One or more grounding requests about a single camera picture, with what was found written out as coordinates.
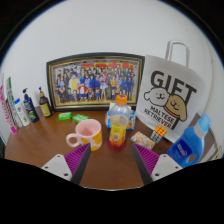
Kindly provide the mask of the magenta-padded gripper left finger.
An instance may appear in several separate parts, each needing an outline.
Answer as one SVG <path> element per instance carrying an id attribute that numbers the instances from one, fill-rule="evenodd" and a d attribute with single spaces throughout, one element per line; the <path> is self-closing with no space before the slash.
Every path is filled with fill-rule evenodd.
<path id="1" fill-rule="evenodd" d="M 79 185 L 90 154 L 90 144 L 85 144 L 66 155 L 56 154 L 42 169 Z"/>

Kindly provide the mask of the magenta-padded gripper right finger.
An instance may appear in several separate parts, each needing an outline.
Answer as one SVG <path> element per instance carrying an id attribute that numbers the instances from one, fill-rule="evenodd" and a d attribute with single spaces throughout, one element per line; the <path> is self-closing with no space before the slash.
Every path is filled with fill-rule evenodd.
<path id="1" fill-rule="evenodd" d="M 132 152 L 144 185 L 182 169 L 182 167 L 167 154 L 158 155 L 136 143 L 133 144 Z"/>

